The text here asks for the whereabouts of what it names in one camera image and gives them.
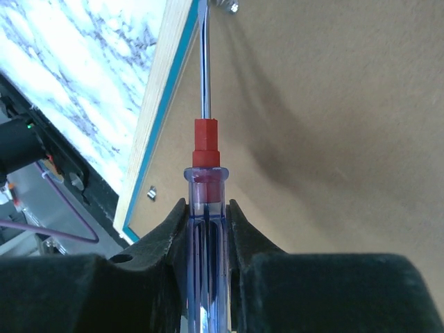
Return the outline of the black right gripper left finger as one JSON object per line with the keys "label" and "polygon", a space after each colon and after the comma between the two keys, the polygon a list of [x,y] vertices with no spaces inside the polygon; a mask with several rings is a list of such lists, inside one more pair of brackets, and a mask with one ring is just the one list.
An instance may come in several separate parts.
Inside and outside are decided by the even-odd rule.
{"label": "black right gripper left finger", "polygon": [[171,249],[186,208],[180,199],[159,226],[111,258],[2,258],[1,331],[179,332]]}

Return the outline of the blue picture frame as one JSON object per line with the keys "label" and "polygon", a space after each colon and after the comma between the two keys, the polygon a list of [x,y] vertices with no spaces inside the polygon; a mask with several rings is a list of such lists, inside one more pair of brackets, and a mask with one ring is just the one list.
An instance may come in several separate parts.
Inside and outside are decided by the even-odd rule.
{"label": "blue picture frame", "polygon": [[173,98],[194,36],[198,2],[167,1],[140,108],[128,168],[119,194],[113,228],[128,244],[139,240],[130,220],[148,170],[164,118]]}

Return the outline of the blue red screwdriver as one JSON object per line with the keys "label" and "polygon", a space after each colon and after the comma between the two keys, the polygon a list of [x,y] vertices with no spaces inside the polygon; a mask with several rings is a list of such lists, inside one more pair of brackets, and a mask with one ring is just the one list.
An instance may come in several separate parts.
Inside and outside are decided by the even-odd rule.
{"label": "blue red screwdriver", "polygon": [[198,3],[200,118],[194,122],[187,222],[187,315],[189,332],[228,331],[228,227],[218,122],[211,113],[210,2]]}

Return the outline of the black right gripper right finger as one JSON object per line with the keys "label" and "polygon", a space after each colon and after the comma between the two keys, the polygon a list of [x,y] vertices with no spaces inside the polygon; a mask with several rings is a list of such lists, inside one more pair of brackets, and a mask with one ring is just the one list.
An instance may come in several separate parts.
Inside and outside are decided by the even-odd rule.
{"label": "black right gripper right finger", "polygon": [[237,332],[442,332],[419,270],[390,253],[289,254],[226,207]]}

